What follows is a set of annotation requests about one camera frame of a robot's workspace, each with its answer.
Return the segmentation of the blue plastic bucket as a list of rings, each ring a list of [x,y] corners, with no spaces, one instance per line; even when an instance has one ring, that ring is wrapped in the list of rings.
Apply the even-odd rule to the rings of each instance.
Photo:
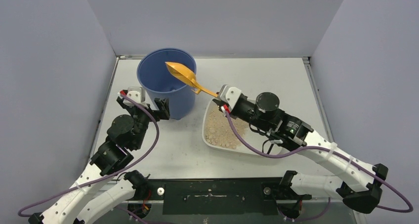
[[[194,108],[192,88],[167,69],[166,62],[177,62],[196,72],[196,61],[188,52],[177,48],[162,48],[146,55],[137,67],[137,78],[151,100],[169,99],[170,118],[180,120]]]

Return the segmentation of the white litter tray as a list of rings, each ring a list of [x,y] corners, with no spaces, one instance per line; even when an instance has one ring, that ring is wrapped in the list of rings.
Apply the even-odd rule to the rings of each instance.
[[[232,123],[238,134],[252,147],[264,152],[267,152],[269,150],[270,143],[267,142],[267,138],[252,132],[247,122],[244,122],[240,119],[232,119]]]

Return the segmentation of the orange litter scoop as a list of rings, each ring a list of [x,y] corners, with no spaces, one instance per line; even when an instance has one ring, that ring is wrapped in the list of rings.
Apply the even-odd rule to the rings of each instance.
[[[197,81],[196,74],[185,65],[177,62],[165,62],[165,65],[172,76],[190,86],[195,94],[204,92],[217,98],[218,94],[201,86]]]

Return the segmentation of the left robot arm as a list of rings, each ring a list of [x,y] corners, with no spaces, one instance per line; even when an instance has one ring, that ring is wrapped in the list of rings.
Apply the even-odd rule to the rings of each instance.
[[[169,99],[155,98],[156,110],[145,102],[143,90],[122,90],[117,103],[127,114],[117,116],[103,144],[93,154],[70,191],[47,210],[30,215],[30,224],[91,224],[136,194],[148,195],[148,179],[133,166],[132,151],[139,150],[149,123],[168,120]]]

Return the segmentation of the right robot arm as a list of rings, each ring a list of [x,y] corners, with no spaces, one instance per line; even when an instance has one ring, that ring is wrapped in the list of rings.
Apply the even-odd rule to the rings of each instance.
[[[280,189],[288,196],[334,198],[363,214],[379,207],[388,168],[363,162],[344,152],[306,122],[280,109],[275,94],[263,92],[250,101],[245,95],[233,92],[231,97],[215,98],[213,102],[242,144],[246,141],[234,127],[234,119],[246,122],[254,133],[284,148],[287,156],[304,156],[330,172],[328,176],[315,176],[287,171],[281,178]]]

